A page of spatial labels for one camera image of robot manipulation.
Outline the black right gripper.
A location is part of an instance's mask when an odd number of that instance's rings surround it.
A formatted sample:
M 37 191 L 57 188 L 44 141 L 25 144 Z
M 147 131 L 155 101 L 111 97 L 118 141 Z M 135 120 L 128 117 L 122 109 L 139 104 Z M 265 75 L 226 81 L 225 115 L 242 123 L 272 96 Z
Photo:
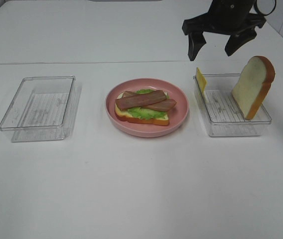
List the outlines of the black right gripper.
M 214 0 L 209 10 L 183 22 L 182 30 L 188 35 L 188 57 L 194 61 L 200 49 L 206 44 L 204 32 L 230 35 L 225 46 L 227 56 L 256 38 L 255 28 L 266 23 L 264 16 L 251 13 L 254 0 Z

